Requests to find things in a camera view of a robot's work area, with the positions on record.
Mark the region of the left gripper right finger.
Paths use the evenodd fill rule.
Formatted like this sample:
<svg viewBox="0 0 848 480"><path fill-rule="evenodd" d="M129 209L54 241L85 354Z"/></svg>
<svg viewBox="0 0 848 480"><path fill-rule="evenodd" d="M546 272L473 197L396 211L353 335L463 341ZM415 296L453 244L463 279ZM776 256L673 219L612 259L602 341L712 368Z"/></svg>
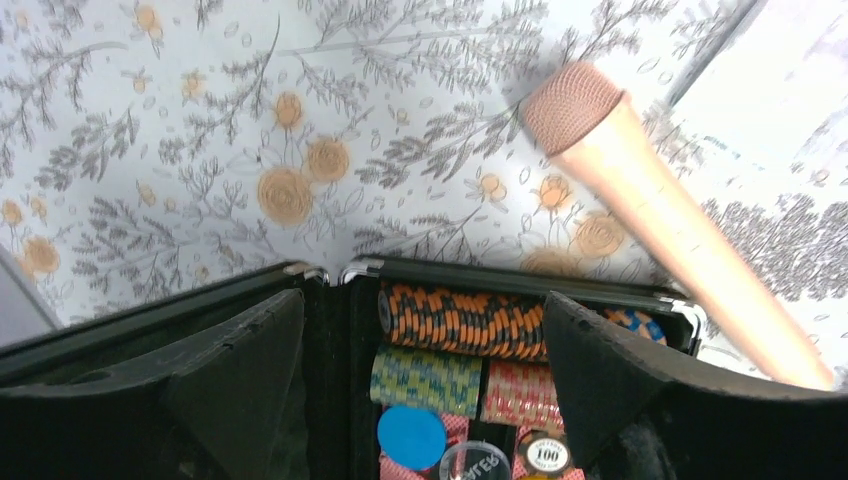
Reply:
<svg viewBox="0 0 848 480"><path fill-rule="evenodd" d="M560 293L543 330L590 479L843 479L847 397L749 377L634 335Z"/></svg>

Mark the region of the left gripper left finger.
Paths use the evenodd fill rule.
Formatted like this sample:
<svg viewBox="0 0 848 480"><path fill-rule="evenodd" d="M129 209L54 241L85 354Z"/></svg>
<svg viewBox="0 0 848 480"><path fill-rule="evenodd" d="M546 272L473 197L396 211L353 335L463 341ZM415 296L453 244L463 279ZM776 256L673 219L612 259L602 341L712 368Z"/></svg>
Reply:
<svg viewBox="0 0 848 480"><path fill-rule="evenodd" d="M304 302L281 292L140 356L1 391L5 479L302 479Z"/></svg>

